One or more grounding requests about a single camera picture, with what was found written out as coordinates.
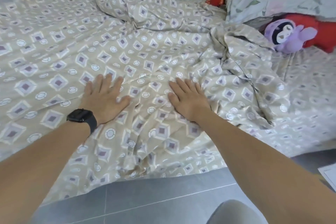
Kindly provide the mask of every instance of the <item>forearm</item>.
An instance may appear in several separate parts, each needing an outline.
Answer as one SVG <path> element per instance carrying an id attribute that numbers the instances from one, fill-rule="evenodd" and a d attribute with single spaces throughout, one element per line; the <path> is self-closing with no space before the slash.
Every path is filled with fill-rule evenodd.
<path id="1" fill-rule="evenodd" d="M 312 174 L 262 141 L 229 124 L 210 110 L 196 121 L 220 151 L 239 186 L 271 223 L 291 223 L 302 216 L 332 215 L 335 196 Z M 310 218 L 306 223 L 315 223 Z"/>
<path id="2" fill-rule="evenodd" d="M 3 223 L 24 223 L 30 218 L 73 152 L 89 135 L 88 124 L 67 121 L 0 163 Z"/>

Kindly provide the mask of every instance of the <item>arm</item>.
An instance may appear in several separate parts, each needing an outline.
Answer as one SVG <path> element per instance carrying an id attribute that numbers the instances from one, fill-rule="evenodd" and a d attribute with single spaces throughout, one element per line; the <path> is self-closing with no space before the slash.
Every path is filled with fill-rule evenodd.
<path id="1" fill-rule="evenodd" d="M 97 124 L 114 119 L 129 104 L 129 96 L 116 102 L 122 78 L 113 88 L 111 75 L 89 82 L 79 108 L 93 112 Z M 87 123 L 67 121 L 51 133 L 0 163 L 0 220 L 25 223 L 42 203 L 73 152 L 90 135 Z"/>
<path id="2" fill-rule="evenodd" d="M 280 152 L 211 111 L 199 84 L 170 82 L 175 109 L 210 136 L 237 183 L 269 224 L 335 223 L 336 195 Z"/>

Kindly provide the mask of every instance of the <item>purple plush toy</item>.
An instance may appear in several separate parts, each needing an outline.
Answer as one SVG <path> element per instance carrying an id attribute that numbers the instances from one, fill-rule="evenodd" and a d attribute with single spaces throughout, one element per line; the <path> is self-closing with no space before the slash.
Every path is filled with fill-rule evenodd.
<path id="1" fill-rule="evenodd" d="M 275 50 L 290 54 L 302 49 L 304 43 L 317 35 L 317 30 L 303 25 L 296 26 L 294 21 L 280 19 L 267 25 L 265 37 L 275 44 Z"/>

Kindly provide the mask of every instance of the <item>watch strap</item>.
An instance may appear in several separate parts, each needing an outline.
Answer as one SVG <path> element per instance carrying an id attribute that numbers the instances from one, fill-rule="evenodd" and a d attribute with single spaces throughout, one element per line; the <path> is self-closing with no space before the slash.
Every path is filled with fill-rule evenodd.
<path id="1" fill-rule="evenodd" d="M 90 118 L 88 118 L 84 122 L 86 122 L 87 124 L 89 124 L 89 126 L 90 126 L 90 134 L 92 134 L 95 131 L 95 129 L 97 128 L 97 120 L 94 117 L 94 115 L 91 115 Z"/>

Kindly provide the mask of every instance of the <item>gray pants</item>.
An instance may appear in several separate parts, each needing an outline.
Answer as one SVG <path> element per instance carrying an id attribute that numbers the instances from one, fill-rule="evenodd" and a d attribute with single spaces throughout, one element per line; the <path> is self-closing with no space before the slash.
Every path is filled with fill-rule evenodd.
<path id="1" fill-rule="evenodd" d="M 207 224 L 264 224 L 265 221 L 246 204 L 229 200 L 222 203 Z"/>

